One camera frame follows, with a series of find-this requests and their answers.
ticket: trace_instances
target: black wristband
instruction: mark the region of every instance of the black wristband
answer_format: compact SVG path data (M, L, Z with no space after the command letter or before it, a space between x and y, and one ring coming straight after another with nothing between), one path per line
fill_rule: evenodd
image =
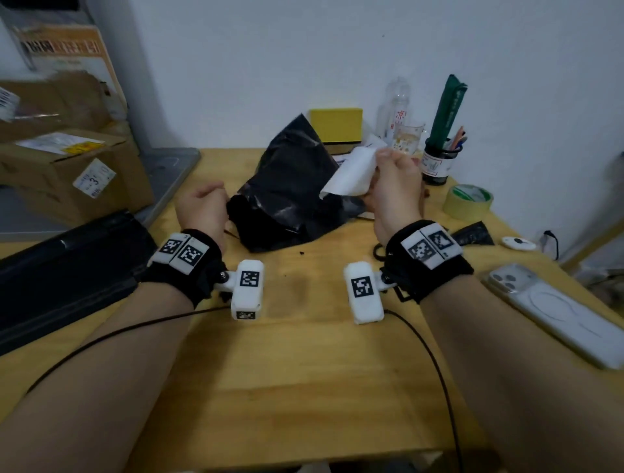
M453 248L453 244L455 244L461 249L442 227L430 235L420 235L421 242L423 242L418 248L420 254L416 255L414 248L409 248L409 251L405 248L402 243L407 238L421 229L425 231L424 229L432 224L435 224L432 220L414 222L399 230L386 245L386 261L382 272L411 295L417 303L420 303L426 296L451 279L459 275L474 273L470 263L461 256L461 251L456 256L452 256L452 253L448 254L445 251L445 246L439 243L439 239L442 238L449 243L446 248ZM442 262L433 268L422 262L426 260L428 251L436 258L441 259Z
M141 277L141 282L169 284L182 292L190 299L193 306L197 307L199 302L210 298L215 283L220 279L220 273L225 271L226 267L221 261L221 249L212 238L192 228L182 230L181 233L190 235L208 247L193 270L186 275L169 265L153 262Z

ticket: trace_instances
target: wrist strap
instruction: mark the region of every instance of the wrist strap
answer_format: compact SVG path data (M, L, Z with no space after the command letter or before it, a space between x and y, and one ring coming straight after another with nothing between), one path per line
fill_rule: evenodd
M462 254L439 223L419 220L390 238L382 272L420 303L451 279L474 273Z
M195 229L173 233L152 257L141 282L166 283L187 296L194 307L210 293L226 271L221 249L215 241Z

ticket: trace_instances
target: tape roll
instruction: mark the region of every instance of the tape roll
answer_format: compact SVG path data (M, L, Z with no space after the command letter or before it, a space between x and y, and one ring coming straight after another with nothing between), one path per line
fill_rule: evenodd
M494 201L491 192L470 184L454 185L449 189L442 210L460 220L481 220Z

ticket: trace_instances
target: black mesh pen cup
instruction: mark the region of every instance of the black mesh pen cup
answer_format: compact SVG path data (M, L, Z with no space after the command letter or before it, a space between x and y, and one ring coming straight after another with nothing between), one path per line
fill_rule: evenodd
M429 185L444 185L455 163L455 158L464 149L460 145L457 149L445 150L425 141L425 151L421 159L422 181Z

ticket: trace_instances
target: yellow box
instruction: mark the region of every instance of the yellow box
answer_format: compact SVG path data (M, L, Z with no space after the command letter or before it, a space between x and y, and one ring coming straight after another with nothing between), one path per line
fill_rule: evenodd
M323 143L362 141L362 109L310 109L310 124Z

